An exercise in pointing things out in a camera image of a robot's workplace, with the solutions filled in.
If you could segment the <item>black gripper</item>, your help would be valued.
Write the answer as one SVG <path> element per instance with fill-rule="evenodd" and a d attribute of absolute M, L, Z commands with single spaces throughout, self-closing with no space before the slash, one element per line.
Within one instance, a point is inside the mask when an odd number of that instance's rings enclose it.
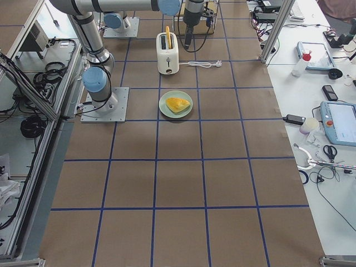
<path fill-rule="evenodd" d="M 190 47 L 193 35 L 194 28 L 187 26 L 185 31 L 184 47 Z"/>

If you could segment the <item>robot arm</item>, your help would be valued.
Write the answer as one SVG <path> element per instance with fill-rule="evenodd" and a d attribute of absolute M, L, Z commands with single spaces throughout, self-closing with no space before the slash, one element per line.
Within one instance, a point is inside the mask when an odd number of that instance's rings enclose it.
<path fill-rule="evenodd" d="M 111 84 L 114 58 L 105 49 L 94 21 L 93 12 L 160 11 L 174 16 L 180 13 L 181 1 L 51 1 L 59 11 L 68 15 L 90 63 L 82 76 L 85 89 L 92 98 L 94 111 L 111 112 L 118 99 Z"/>
<path fill-rule="evenodd" d="M 105 13 L 103 17 L 105 26 L 117 33 L 125 33 L 131 28 L 131 23 L 127 19 L 126 12 L 123 13 Z"/>

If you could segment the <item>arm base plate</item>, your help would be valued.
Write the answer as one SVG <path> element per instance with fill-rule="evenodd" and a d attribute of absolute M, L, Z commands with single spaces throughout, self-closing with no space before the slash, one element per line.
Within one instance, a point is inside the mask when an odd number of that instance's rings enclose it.
<path fill-rule="evenodd" d="M 139 17 L 126 17 L 121 20 L 119 28 L 106 27 L 103 37 L 107 39 L 136 38 L 139 31 Z"/>
<path fill-rule="evenodd" d="M 86 101 L 91 104 L 85 105 L 83 111 L 80 111 L 82 113 L 80 121 L 82 123 L 125 122 L 128 95 L 128 87 L 113 87 L 109 100 L 99 103 L 92 101 L 90 94 L 87 93 Z"/>

